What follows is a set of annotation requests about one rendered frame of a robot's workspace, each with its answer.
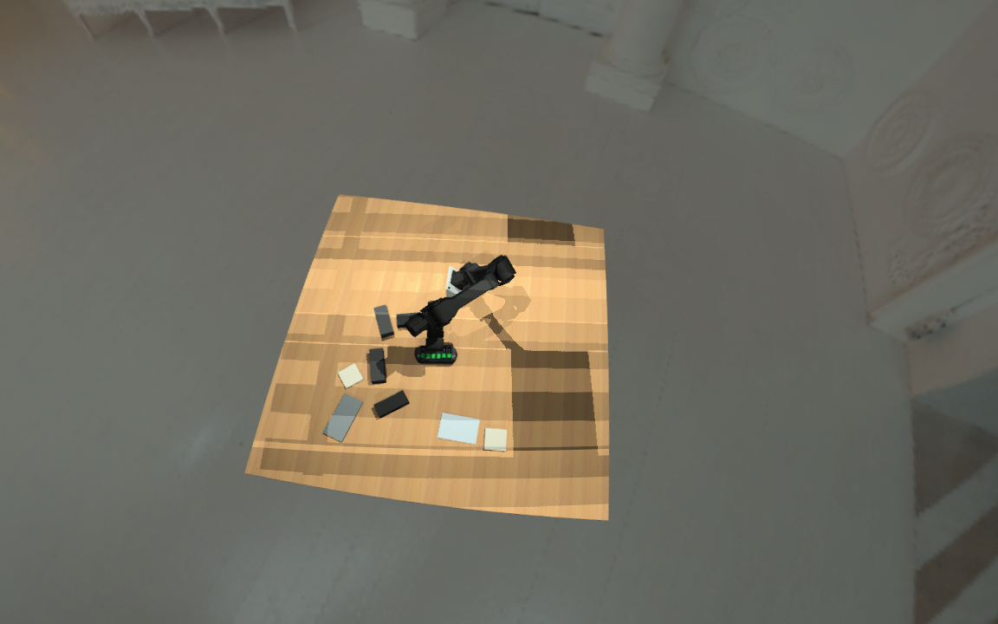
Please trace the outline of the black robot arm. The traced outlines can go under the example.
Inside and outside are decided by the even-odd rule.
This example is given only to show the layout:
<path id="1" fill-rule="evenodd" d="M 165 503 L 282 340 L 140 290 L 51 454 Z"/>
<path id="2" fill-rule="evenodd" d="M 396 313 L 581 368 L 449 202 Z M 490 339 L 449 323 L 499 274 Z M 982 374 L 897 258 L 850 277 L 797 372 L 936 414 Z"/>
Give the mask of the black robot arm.
<path id="1" fill-rule="evenodd" d="M 479 266 L 470 263 L 461 266 L 460 271 L 452 271 L 450 283 L 461 291 L 453 297 L 444 297 L 433 301 L 420 309 L 418 315 L 409 316 L 409 321 L 405 323 L 405 330 L 408 330 L 413 337 L 421 335 L 425 330 L 438 330 L 449 324 L 452 317 L 456 316 L 458 310 L 477 297 L 484 295 L 489 289 L 502 287 L 515 277 L 514 265 L 512 265 L 506 254 L 496 257 L 487 265 Z M 500 281 L 500 282 L 499 282 Z M 466 285 L 469 285 L 466 289 Z M 438 323 L 438 324 L 437 324 Z"/>

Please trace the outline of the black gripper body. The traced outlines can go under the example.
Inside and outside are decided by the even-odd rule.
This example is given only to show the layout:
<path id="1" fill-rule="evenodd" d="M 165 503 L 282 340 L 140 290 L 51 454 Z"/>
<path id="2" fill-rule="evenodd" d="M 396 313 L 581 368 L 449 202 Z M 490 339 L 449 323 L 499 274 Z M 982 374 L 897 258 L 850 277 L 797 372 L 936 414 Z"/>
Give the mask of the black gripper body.
<path id="1" fill-rule="evenodd" d="M 443 328 L 444 327 L 441 327 L 439 330 L 438 328 L 436 328 L 436 330 L 431 330 L 431 328 L 429 328 L 431 331 L 431 337 L 427 337 L 426 339 L 426 351 L 441 352 L 444 350 L 444 339 L 441 339 L 441 330 L 443 330 Z"/>

